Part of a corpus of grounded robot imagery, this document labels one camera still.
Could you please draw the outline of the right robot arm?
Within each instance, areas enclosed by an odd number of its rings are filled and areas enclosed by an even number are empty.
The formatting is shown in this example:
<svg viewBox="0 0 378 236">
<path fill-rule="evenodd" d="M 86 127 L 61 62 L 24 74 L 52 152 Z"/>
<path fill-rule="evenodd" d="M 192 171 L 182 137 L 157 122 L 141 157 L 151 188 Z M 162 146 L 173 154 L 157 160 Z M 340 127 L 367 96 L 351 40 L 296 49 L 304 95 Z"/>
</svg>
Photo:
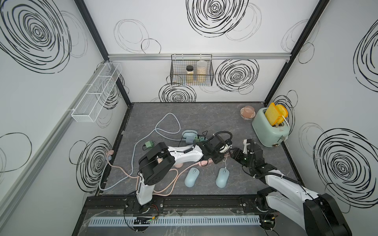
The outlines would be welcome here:
<svg viewBox="0 0 378 236">
<path fill-rule="evenodd" d="M 276 210 L 309 236 L 350 236 L 351 229 L 336 200 L 329 194 L 318 194 L 299 181 L 285 176 L 265 162 L 260 146 L 252 139 L 244 140 L 243 149 L 233 148 L 231 158 L 247 168 L 247 175 L 268 187 L 258 192 L 256 207 Z"/>
</svg>

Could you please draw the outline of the pink power strip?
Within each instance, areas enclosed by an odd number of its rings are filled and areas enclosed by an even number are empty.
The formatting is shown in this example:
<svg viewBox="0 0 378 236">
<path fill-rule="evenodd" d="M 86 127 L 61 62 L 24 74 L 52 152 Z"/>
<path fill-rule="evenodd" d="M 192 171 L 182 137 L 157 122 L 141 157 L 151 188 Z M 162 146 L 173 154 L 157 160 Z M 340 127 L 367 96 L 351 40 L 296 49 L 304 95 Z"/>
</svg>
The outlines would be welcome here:
<svg viewBox="0 0 378 236">
<path fill-rule="evenodd" d="M 228 154 L 224 155 L 224 159 L 222 160 L 222 162 L 224 162 L 224 164 L 225 164 L 225 168 L 227 168 L 227 159 L 229 157 L 230 157 L 230 154 L 228 153 Z M 208 164 L 211 164 L 211 163 L 213 163 L 213 160 L 211 158 L 209 158 L 208 160 L 200 161 L 198 163 L 198 165 L 201 166 L 201 167 L 204 167 L 204 166 L 207 166 Z"/>
</svg>

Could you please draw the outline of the green charger plug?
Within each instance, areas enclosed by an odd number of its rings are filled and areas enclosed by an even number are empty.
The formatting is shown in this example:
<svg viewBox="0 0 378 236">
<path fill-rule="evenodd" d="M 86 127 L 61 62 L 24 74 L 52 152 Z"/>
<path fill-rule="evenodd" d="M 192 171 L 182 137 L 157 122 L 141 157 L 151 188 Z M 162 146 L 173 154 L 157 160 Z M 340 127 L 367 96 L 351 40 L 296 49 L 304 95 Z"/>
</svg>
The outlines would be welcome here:
<svg viewBox="0 0 378 236">
<path fill-rule="evenodd" d="M 144 146 L 146 148 L 153 148 L 155 146 L 155 142 L 154 141 L 147 141 Z"/>
</svg>

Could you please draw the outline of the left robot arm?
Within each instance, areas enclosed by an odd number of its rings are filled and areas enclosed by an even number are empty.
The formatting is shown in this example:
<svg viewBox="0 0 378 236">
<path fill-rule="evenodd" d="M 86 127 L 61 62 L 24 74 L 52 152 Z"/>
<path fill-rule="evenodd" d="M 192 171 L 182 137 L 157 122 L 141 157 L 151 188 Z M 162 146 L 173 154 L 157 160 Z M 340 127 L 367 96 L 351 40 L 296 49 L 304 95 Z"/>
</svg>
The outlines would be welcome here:
<svg viewBox="0 0 378 236">
<path fill-rule="evenodd" d="M 158 143 L 139 160 L 139 184 L 136 190 L 138 203 L 143 206 L 152 201 L 155 185 L 160 182 L 176 164 L 208 161 L 217 164 L 232 148 L 233 135 L 220 131 L 208 140 L 184 147 L 169 147 Z"/>
</svg>

